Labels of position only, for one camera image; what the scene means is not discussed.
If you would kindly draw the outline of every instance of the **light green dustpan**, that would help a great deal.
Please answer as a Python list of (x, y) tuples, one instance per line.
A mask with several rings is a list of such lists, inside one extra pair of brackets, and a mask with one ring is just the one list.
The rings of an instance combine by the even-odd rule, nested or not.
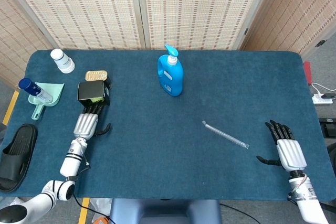
[(41, 82), (35, 82), (35, 83), (52, 96), (52, 102), (42, 103), (35, 96), (29, 95), (28, 101), (31, 104), (36, 105), (33, 115), (31, 117), (31, 119), (33, 120), (39, 119), (44, 106), (51, 107), (51, 106), (55, 106), (58, 103), (59, 98), (61, 97), (61, 94), (62, 94), (63, 87), (64, 87), (64, 83), (63, 84), (41, 83)]

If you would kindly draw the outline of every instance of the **bottle label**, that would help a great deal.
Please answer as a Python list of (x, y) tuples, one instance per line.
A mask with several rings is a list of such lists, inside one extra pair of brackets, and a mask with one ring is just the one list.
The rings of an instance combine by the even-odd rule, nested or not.
[(168, 92), (172, 91), (171, 87), (169, 87), (167, 84), (164, 85), (164, 88), (167, 89)]
[(167, 76), (171, 81), (173, 80), (173, 77), (166, 72), (166, 70), (163, 71), (164, 75)]
[(53, 101), (53, 97), (43, 89), (36, 95), (36, 97), (43, 103), (51, 103)]
[(61, 69), (68, 68), (71, 65), (71, 59), (65, 53), (63, 53), (62, 58), (54, 61), (57, 64), (57, 66)]
[(42, 89), (40, 88), (40, 86), (38, 86), (36, 84), (35, 85), (31, 85), (31, 88), (34, 91), (35, 95), (38, 95), (42, 91)]

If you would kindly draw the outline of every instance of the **woven panel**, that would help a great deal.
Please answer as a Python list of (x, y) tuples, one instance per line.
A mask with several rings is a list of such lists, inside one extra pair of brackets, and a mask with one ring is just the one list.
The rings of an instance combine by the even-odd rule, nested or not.
[(152, 49), (232, 49), (253, 0), (146, 0)]
[(30, 55), (49, 44), (12, 0), (0, 0), (0, 29), (0, 78), (16, 87)]
[(132, 0), (26, 1), (61, 48), (141, 48)]
[(301, 54), (336, 18), (336, 0), (273, 0), (253, 28), (245, 50)]

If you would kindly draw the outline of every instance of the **blue tablecloth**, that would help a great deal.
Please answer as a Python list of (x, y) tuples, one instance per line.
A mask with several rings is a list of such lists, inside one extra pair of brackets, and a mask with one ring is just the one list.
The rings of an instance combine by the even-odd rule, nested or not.
[[(107, 70), (111, 105), (99, 127), (107, 135), (88, 141), (91, 170), (76, 183), (79, 197), (286, 200), (289, 174), (260, 163), (277, 158), (264, 122), (291, 127), (308, 164), (305, 170), (320, 200), (336, 197), (332, 171), (301, 58), (292, 52), (180, 51), (184, 90), (171, 97), (156, 73), (163, 51), (65, 50), (76, 63), (61, 73), (50, 50), (35, 52), (26, 77), (65, 83), (59, 103), (38, 121), (20, 92), (6, 146), (18, 127), (38, 128), (33, 158), (22, 185), (7, 195), (34, 196), (51, 179), (64, 180), (65, 158), (82, 105), (77, 86), (88, 70)], [(211, 132), (208, 124), (250, 144), (247, 150)]]

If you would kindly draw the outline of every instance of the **yellow tape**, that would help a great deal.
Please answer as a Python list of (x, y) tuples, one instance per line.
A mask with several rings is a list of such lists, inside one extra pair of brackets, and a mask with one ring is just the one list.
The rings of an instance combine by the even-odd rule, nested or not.
[[(89, 207), (90, 198), (83, 198), (82, 206)], [(81, 208), (78, 224), (85, 224), (86, 222), (86, 215), (88, 210), (85, 208)]]
[(13, 111), (13, 108), (15, 106), (15, 103), (16, 103), (18, 95), (19, 95), (19, 92), (14, 91), (14, 94), (13, 94), (12, 99), (10, 101), (10, 104), (8, 106), (8, 109), (7, 109), (7, 112), (5, 114), (5, 117), (4, 117), (3, 121), (2, 121), (2, 124), (5, 124), (5, 125), (8, 124), (9, 119), (11, 118), (10, 116), (12, 115), (12, 111)]

